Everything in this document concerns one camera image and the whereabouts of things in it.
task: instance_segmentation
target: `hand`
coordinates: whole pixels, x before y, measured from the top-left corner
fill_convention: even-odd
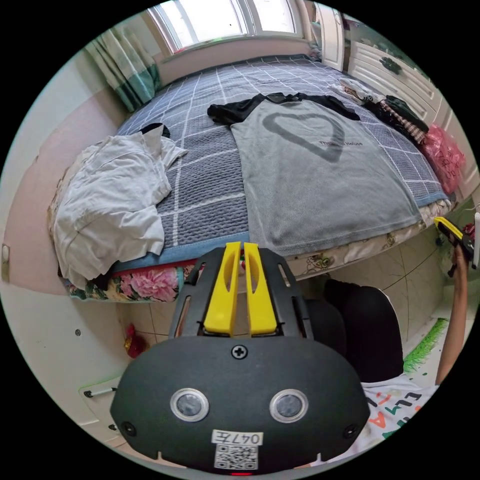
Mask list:
[[[452,262],[456,265],[455,272],[453,273],[453,280],[455,282],[455,289],[463,290],[467,289],[467,275],[469,271],[469,264],[462,251],[462,247],[457,245],[453,251]]]

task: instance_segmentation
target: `red decoration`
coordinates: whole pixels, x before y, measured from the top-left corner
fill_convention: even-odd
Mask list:
[[[467,224],[461,229],[461,231],[462,231],[464,234],[469,235],[472,240],[475,240],[475,225],[474,225],[473,223],[467,223]]]
[[[126,328],[124,347],[128,356],[133,359],[136,359],[149,348],[147,341],[135,332],[135,327],[132,323]]]

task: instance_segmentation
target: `window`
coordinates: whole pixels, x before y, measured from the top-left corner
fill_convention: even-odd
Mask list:
[[[301,37],[293,0],[169,0],[150,10],[172,52],[229,37]]]

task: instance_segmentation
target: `pink plastic bag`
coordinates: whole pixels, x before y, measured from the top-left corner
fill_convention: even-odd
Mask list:
[[[435,172],[447,195],[459,186],[460,168],[465,164],[465,155],[455,140],[443,128],[432,124],[421,145],[421,151]]]

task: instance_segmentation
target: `bed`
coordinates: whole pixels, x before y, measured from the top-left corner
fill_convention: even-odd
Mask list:
[[[119,135],[162,122],[177,146],[188,149],[167,172],[171,194],[157,206],[165,230],[160,255],[117,262],[107,290],[88,284],[79,290],[68,281],[71,296],[114,302],[172,302],[195,259],[226,242],[249,240],[241,161],[231,131],[207,115],[211,104],[224,104],[273,92],[337,96],[330,85],[344,73],[304,55],[263,57],[193,74],[170,84],[134,113]],[[307,278],[371,257],[417,235],[445,215],[451,202],[425,157],[400,133],[367,109],[337,96],[353,108],[386,152],[411,191],[422,220],[363,241],[287,258],[297,278]]]

